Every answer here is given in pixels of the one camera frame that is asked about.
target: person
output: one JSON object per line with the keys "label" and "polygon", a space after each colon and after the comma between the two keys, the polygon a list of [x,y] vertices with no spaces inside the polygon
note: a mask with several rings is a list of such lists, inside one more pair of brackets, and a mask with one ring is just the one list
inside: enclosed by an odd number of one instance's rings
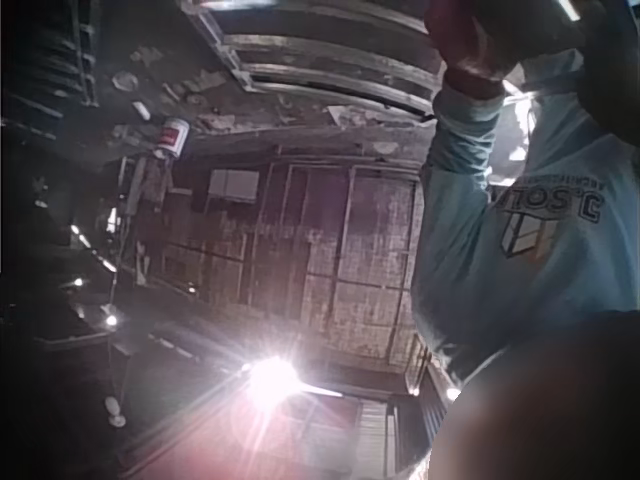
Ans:
{"label": "person", "polygon": [[[432,0],[425,17],[447,70],[412,307],[462,388],[428,477],[623,478],[611,475],[635,461],[625,437],[640,427],[640,151],[576,94],[539,98],[524,171],[491,202],[485,171],[515,61],[467,4]],[[581,63],[572,50],[522,67],[537,81]]]}

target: metal frame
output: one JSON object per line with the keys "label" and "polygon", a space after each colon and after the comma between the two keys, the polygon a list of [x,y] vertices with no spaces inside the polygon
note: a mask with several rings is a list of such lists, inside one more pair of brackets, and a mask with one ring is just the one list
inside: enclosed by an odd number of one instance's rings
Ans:
{"label": "metal frame", "polygon": [[414,183],[411,187],[411,204],[409,207],[409,225],[407,227],[407,238],[405,240],[405,249],[403,252],[404,261],[402,262],[402,274],[400,275],[401,290],[398,293],[398,303],[396,304],[396,311],[393,316],[393,325],[391,332],[389,332],[389,340],[387,342],[387,348],[385,351],[385,359],[387,363],[391,363],[391,353],[393,351],[393,344],[395,343],[398,335],[398,325],[400,323],[400,312],[402,311],[402,298],[404,297],[404,286],[407,283],[407,274],[409,273],[409,255],[411,252],[411,240],[413,238],[413,220],[416,211],[416,195],[418,195],[418,185]]}
{"label": "metal frame", "polygon": [[340,263],[342,257],[344,257],[344,248],[347,242],[347,235],[349,234],[349,219],[351,217],[351,199],[353,197],[353,188],[356,180],[356,169],[354,167],[349,168],[349,184],[347,186],[347,196],[344,202],[344,212],[342,214],[342,224],[340,225],[340,232],[338,233],[338,243],[336,244],[336,250],[333,256],[333,274],[331,276],[331,290],[329,293],[329,303],[324,317],[323,330],[326,331],[329,326],[329,322],[335,314],[336,308],[336,294],[338,293],[338,277],[340,276]]}
{"label": "metal frame", "polygon": [[[220,3],[215,0],[182,0],[180,5],[195,28],[205,37],[210,47],[216,52],[220,60],[245,91],[308,95],[328,102],[346,102],[388,114],[408,116],[418,121],[428,121],[433,118],[429,100],[380,83],[280,64],[245,65],[238,56],[234,45],[234,42],[242,42],[242,37],[236,37],[234,40],[233,36],[231,36],[230,42],[227,43],[227,37],[215,20],[212,11],[256,8],[315,13],[366,22],[385,29],[390,27],[399,28],[403,32],[418,32],[426,36],[426,29],[422,21],[416,18],[361,0],[276,0],[269,5],[250,5],[247,2],[230,4],[229,2]],[[301,49],[305,46],[305,40],[297,40],[298,43],[293,40],[292,48],[303,51]],[[276,44],[279,42],[279,40],[274,40],[273,37],[271,37],[271,41]],[[322,50],[320,48],[322,43],[316,42],[313,44],[315,54]],[[429,74],[425,76],[417,67],[408,66],[397,60],[387,59],[382,55],[367,52],[358,53],[357,49],[349,47],[334,45],[333,48],[333,51],[338,54],[336,58],[344,58],[345,63],[364,64],[367,68],[375,67],[378,71],[391,69],[402,73],[400,78],[408,77],[413,83],[421,86],[425,84],[425,88],[431,87],[432,91],[437,88],[437,78],[429,76]]]}
{"label": "metal frame", "polygon": [[336,43],[309,40],[284,35],[225,35],[225,45],[236,51],[247,52],[288,52],[328,58],[342,63],[356,65],[414,83],[432,91],[440,89],[437,75],[393,58],[365,52],[357,48]]}
{"label": "metal frame", "polygon": [[406,106],[424,115],[432,115],[433,109],[431,102],[424,98],[411,95],[386,85],[366,80],[357,80],[338,75],[335,73],[313,70],[310,68],[293,67],[290,65],[278,65],[272,63],[248,63],[245,64],[245,70],[253,75],[261,75],[271,79],[282,79],[285,81],[294,81],[313,84],[327,85],[328,87],[339,87],[346,90],[353,90],[356,95],[364,93],[374,98],[388,100],[392,104]]}
{"label": "metal frame", "polygon": [[189,2],[191,8],[202,8],[214,11],[234,10],[281,10],[287,12],[304,12],[345,20],[368,23],[376,27],[415,32],[427,35],[424,23],[404,13],[381,7],[361,0],[273,0],[264,4],[251,2],[220,2],[216,0],[195,0]]}
{"label": "metal frame", "polygon": [[375,99],[357,97],[355,95],[349,95],[346,93],[332,92],[314,87],[305,87],[301,85],[289,85],[286,83],[274,83],[274,82],[254,82],[254,88],[256,92],[263,93],[295,93],[300,95],[306,95],[314,98],[321,98],[329,102],[344,102],[351,105],[359,105],[371,110],[377,110],[389,115],[397,115],[399,117],[407,117],[411,120],[417,120],[420,122],[428,122],[433,120],[432,115],[419,115],[417,113],[408,112],[398,107],[389,106],[384,102]]}
{"label": "metal frame", "polygon": [[248,92],[254,91],[253,80],[251,75],[244,71],[244,67],[238,54],[232,49],[224,45],[224,32],[216,22],[210,12],[203,12],[193,15],[189,9],[185,9],[183,2],[183,11],[188,13],[189,20],[193,26],[205,38],[209,46],[218,55],[218,58],[229,69],[233,77]]}

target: bright light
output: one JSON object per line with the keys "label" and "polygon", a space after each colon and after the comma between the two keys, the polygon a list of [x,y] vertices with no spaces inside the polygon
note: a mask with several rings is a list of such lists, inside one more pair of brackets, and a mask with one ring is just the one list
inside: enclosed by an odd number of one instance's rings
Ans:
{"label": "bright light", "polygon": [[109,218],[107,219],[107,232],[114,233],[116,231],[117,222],[118,222],[118,214],[114,207],[111,209],[111,213],[109,213]]}
{"label": "bright light", "polygon": [[564,13],[567,14],[567,17],[569,17],[569,20],[571,20],[572,22],[577,22],[578,20],[580,20],[580,14],[571,3],[571,0],[558,0],[558,3],[564,10]]}
{"label": "bright light", "polygon": [[523,147],[516,147],[516,149],[509,155],[509,160],[512,162],[522,162],[527,159],[527,151]]}
{"label": "bright light", "polygon": [[458,388],[447,388],[447,398],[452,402],[458,398],[458,395],[460,395],[460,390]]}
{"label": "bright light", "polygon": [[295,369],[280,357],[262,360],[251,368],[249,395],[261,410],[270,411],[301,390]]}
{"label": "bright light", "polygon": [[116,273],[118,271],[118,269],[114,267],[111,262],[105,260],[104,258],[102,259],[102,264],[104,265],[104,268],[106,268],[110,272]]}
{"label": "bright light", "polygon": [[80,235],[78,237],[78,240],[80,240],[80,242],[82,242],[82,244],[87,247],[87,248],[91,248],[91,244],[89,243],[89,240],[87,240],[87,237],[85,237],[84,235]]}
{"label": "bright light", "polygon": [[243,10],[247,8],[264,7],[273,5],[275,0],[209,0],[202,2],[201,7],[212,10]]}
{"label": "bright light", "polygon": [[510,187],[514,183],[516,183],[516,178],[503,178],[502,180],[492,181],[491,185],[497,185],[499,187]]}
{"label": "bright light", "polygon": [[300,384],[300,390],[307,393],[315,393],[316,395],[324,395],[325,397],[342,398],[340,392],[334,392],[333,390],[327,390],[326,388],[314,387],[313,385],[307,385],[306,383]]}

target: printed logo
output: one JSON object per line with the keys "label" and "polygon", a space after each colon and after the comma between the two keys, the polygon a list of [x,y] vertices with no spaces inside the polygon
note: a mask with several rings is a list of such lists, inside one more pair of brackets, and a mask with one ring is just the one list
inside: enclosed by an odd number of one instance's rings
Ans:
{"label": "printed logo", "polygon": [[551,251],[557,226],[558,220],[513,213],[502,235],[502,251],[507,258],[527,254],[530,260],[542,261]]}

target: hand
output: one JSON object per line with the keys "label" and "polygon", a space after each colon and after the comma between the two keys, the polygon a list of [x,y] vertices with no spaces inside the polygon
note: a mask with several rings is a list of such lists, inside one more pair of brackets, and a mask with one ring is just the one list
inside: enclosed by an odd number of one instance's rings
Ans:
{"label": "hand", "polygon": [[424,23],[449,69],[501,82],[516,66],[473,17],[473,0],[431,0]]}

